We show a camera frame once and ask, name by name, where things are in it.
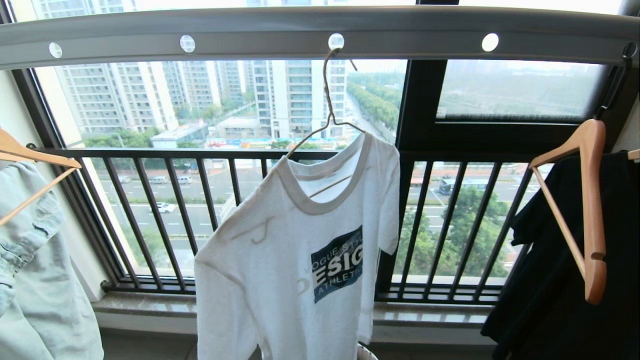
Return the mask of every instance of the white car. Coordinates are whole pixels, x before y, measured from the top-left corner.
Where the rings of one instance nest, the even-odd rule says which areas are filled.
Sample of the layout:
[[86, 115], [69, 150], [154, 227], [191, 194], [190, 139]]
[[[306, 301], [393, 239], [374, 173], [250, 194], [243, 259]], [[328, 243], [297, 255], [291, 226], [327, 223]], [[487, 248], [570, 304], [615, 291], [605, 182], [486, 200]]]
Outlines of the white car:
[[160, 213], [173, 213], [173, 210], [175, 210], [175, 205], [168, 202], [157, 202], [156, 206]]

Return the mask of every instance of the road marking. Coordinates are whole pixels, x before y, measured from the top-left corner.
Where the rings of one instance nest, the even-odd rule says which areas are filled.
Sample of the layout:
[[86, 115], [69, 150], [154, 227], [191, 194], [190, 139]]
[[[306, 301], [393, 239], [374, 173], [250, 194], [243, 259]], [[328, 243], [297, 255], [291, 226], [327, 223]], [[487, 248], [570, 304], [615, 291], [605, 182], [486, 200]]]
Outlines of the road marking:
[[433, 191], [433, 189], [429, 189], [429, 191], [431, 191], [431, 193], [433, 194], [433, 196], [436, 197], [436, 199], [438, 199], [438, 201], [440, 201], [440, 205], [444, 206], [444, 202], [442, 202], [442, 200], [440, 200], [440, 197], [438, 195], [436, 195], [436, 192]]

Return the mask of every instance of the wire hanger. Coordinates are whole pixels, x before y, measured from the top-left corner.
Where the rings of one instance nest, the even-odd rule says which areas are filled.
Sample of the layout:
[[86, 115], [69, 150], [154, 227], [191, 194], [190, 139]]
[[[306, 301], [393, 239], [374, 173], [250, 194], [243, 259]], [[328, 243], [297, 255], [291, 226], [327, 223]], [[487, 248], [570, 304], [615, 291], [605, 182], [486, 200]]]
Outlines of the wire hanger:
[[[313, 130], [311, 133], [309, 133], [307, 136], [305, 136], [302, 140], [300, 140], [300, 142], [293, 148], [291, 149], [288, 153], [287, 153], [287, 158], [290, 158], [291, 155], [298, 150], [298, 148], [305, 142], [307, 141], [311, 136], [314, 136], [315, 134], [319, 133], [322, 130], [326, 130], [327, 127], [329, 127], [329, 123], [333, 120], [333, 125], [335, 126], [340, 126], [340, 125], [349, 125], [351, 127], [353, 127], [354, 129], [358, 130], [361, 133], [364, 133], [365, 131], [363, 129], [360, 129], [359, 127], [355, 126], [354, 124], [350, 123], [350, 122], [336, 122], [335, 121], [335, 115], [333, 114], [333, 104], [331, 102], [331, 94], [329, 93], [329, 82], [326, 79], [326, 65], [329, 62], [329, 59], [338, 53], [338, 51], [340, 51], [342, 48], [341, 47], [336, 47], [335, 49], [332, 49], [324, 58], [324, 65], [323, 65], [323, 69], [322, 69], [322, 75], [323, 75], [323, 80], [324, 80], [324, 94], [326, 95], [326, 102], [327, 105], [329, 107], [329, 115], [326, 117], [326, 122], [324, 124], [324, 126], [320, 127], [319, 129]], [[356, 68], [356, 65], [353, 63], [353, 61], [351, 61], [351, 65], [353, 66], [353, 68], [357, 71], [358, 68]]]
[[[536, 174], [540, 189], [544, 194], [551, 212], [569, 246], [578, 270], [584, 279], [584, 296], [590, 304], [599, 304], [607, 282], [607, 264], [604, 257], [607, 253], [602, 220], [602, 201], [600, 198], [600, 160], [604, 151], [605, 126], [599, 119], [613, 107], [620, 94], [631, 68], [631, 57], [623, 56], [624, 67], [616, 67], [611, 72], [611, 83], [604, 95], [604, 105], [598, 107], [593, 119], [583, 122], [559, 147], [534, 158], [529, 168]], [[582, 177], [582, 216], [584, 225], [584, 254], [567, 226], [538, 166], [555, 162], [567, 155], [580, 152], [580, 175]]]
[[16, 141], [16, 139], [14, 139], [11, 135], [9, 135], [9, 133], [2, 129], [0, 129], [0, 159], [9, 161], [43, 161], [45, 163], [60, 165], [69, 168], [67, 169], [67, 171], [60, 174], [38, 192], [33, 194], [30, 198], [26, 199], [22, 204], [18, 205], [18, 207], [13, 209], [9, 214], [0, 219], [0, 226], [5, 225], [17, 213], [26, 208], [35, 199], [42, 196], [42, 194], [49, 191], [49, 189], [51, 189], [55, 184], [58, 184], [65, 177], [69, 176], [69, 174], [71, 174], [73, 171], [82, 168], [82, 165], [80, 165], [80, 163], [74, 159], [67, 159], [63, 156], [45, 154], [43, 152], [27, 149], [18, 141]]

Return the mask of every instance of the light blue jacket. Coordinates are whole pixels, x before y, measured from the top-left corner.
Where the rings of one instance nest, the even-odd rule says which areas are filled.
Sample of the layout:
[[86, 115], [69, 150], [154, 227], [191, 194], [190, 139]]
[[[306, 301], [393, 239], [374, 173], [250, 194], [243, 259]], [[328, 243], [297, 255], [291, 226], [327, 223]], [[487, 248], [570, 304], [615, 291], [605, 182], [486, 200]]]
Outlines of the light blue jacket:
[[[34, 164], [0, 169], [0, 217], [47, 182]], [[0, 359], [102, 359], [95, 314], [57, 233], [60, 204], [47, 192], [0, 226]]]

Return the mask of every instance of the bus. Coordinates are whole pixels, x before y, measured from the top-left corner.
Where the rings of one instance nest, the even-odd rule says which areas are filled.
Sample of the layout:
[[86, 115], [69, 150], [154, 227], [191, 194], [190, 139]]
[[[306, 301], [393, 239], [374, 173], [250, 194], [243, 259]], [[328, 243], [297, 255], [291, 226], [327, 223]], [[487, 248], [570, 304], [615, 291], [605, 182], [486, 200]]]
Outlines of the bus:
[[[438, 192], [442, 195], [451, 195], [451, 190], [453, 190], [455, 183], [456, 181], [453, 179], [442, 179]], [[487, 179], [462, 179], [463, 188], [474, 187], [478, 190], [484, 190], [488, 183], [489, 180]]]

